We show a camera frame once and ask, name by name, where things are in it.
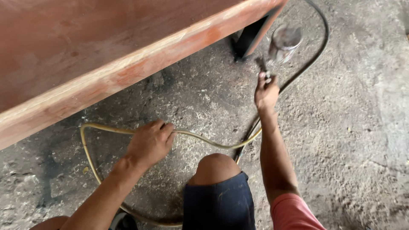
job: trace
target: person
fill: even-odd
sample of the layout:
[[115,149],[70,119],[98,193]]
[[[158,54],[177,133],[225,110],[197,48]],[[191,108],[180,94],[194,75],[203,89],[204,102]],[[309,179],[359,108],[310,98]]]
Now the person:
[[[254,102],[263,128],[260,164],[274,229],[323,230],[297,189],[274,110],[278,96],[277,78],[266,83],[265,73],[260,72]],[[174,128],[161,119],[139,127],[126,155],[71,217],[55,217],[32,229],[108,229],[139,178],[170,151],[176,136]],[[232,158],[220,153],[205,156],[184,190],[183,229],[256,229],[247,180]]]

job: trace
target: hand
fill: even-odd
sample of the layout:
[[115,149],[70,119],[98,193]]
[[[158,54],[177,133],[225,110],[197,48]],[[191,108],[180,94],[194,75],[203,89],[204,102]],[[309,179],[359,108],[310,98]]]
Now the hand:
[[146,171],[163,159],[170,151],[176,133],[175,126],[162,119],[139,127],[132,137],[125,158],[142,171]]
[[280,88],[277,76],[272,76],[271,82],[266,83],[265,72],[258,74],[258,84],[254,93],[254,102],[259,113],[273,110],[279,97]]

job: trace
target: wooden board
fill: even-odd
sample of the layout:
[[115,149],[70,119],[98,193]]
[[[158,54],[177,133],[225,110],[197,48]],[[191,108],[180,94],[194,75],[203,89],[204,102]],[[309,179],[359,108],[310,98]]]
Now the wooden board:
[[0,149],[287,0],[0,1]]

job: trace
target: hose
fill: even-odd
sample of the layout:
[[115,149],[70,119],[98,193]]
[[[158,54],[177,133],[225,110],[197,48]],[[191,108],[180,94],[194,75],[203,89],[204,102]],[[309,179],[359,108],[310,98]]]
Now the hose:
[[[316,55],[311,60],[309,60],[299,71],[297,71],[288,81],[286,81],[284,83],[284,85],[281,87],[281,90],[280,90],[279,93],[284,92],[287,89],[287,87],[294,82],[294,80],[296,80],[298,77],[300,77],[306,70],[308,70],[310,68],[310,66],[312,64],[315,63],[315,61],[321,56],[322,52],[325,50],[325,47],[327,46],[327,43],[328,43],[328,40],[329,40],[329,34],[330,34],[329,26],[328,26],[327,19],[324,16],[324,13],[322,13],[321,9],[318,8],[318,6],[315,3],[313,3],[311,0],[304,0],[304,1],[306,1],[310,6],[312,6],[322,18],[323,23],[324,23],[324,27],[325,27],[324,41],[323,41],[320,49],[316,53]],[[249,135],[247,136],[247,139],[244,142],[242,142],[240,144],[235,144],[235,145],[218,144],[216,142],[213,142],[213,141],[211,141],[211,140],[209,140],[207,138],[204,138],[202,136],[199,136],[199,135],[197,135],[195,133],[192,133],[192,132],[189,132],[189,131],[174,130],[174,132],[198,138],[198,139],[200,139],[200,140],[202,140],[202,141],[204,141],[204,142],[206,142],[206,143],[208,143],[210,145],[218,147],[220,149],[237,149],[237,148],[241,147],[241,149],[239,150],[239,152],[237,154],[237,157],[236,157],[236,163],[238,164],[239,161],[240,161],[240,158],[241,158],[241,156],[243,154],[244,146],[247,145],[248,143],[250,143],[251,141],[253,141],[261,133],[261,131],[262,131],[261,127],[256,133],[254,133],[254,131],[256,130],[256,128],[257,128],[257,126],[259,124],[260,124],[260,117],[258,118],[257,122],[252,127],[251,131],[249,132]],[[98,183],[101,184],[102,180],[101,180],[100,176],[98,175],[98,172],[97,172],[97,169],[95,168],[94,162],[91,159],[91,155],[90,155],[90,153],[88,151],[87,143],[85,141],[85,132],[84,132],[84,130],[87,127],[92,127],[92,128],[96,128],[96,129],[109,131],[109,132],[114,132],[114,133],[131,134],[131,135],[135,131],[132,130],[132,129],[119,129],[119,128],[109,127],[109,126],[106,126],[106,125],[95,124],[95,123],[86,123],[86,124],[83,124],[81,126],[80,133],[81,133],[81,140],[82,140],[82,144],[84,146],[85,154],[87,155],[88,162],[90,163],[90,166],[91,166],[92,172],[95,175],[95,178],[97,179]],[[124,210],[125,212],[133,215],[138,220],[140,220],[142,222],[152,224],[152,225],[163,226],[163,227],[180,227],[180,226],[182,226],[182,222],[161,223],[161,222],[154,221],[152,219],[148,219],[148,218],[142,216],[141,214],[127,208],[125,203],[122,203],[120,208],[122,210]]]

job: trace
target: dusty floor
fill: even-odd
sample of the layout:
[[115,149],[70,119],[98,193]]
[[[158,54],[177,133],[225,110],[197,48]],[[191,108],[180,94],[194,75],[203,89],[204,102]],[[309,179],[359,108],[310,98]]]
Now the dusty floor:
[[[301,194],[328,229],[409,229],[409,2],[316,2],[330,23],[328,48],[277,105]],[[274,28],[287,23],[301,26],[304,40],[289,63],[269,65],[283,83],[314,54],[324,33],[320,18],[300,0],[290,0],[245,63],[235,63],[227,39],[221,40],[1,150],[0,229],[71,215],[97,187],[92,172],[82,172],[88,162],[78,126],[84,122],[136,128],[161,117],[217,142],[242,140],[256,117],[253,59],[267,50]],[[106,176],[129,136],[92,129],[87,135]],[[271,229],[259,146],[260,139],[246,149],[240,166],[250,177],[257,229]],[[184,183],[213,152],[234,155],[178,136],[126,202],[153,218],[179,219]]]

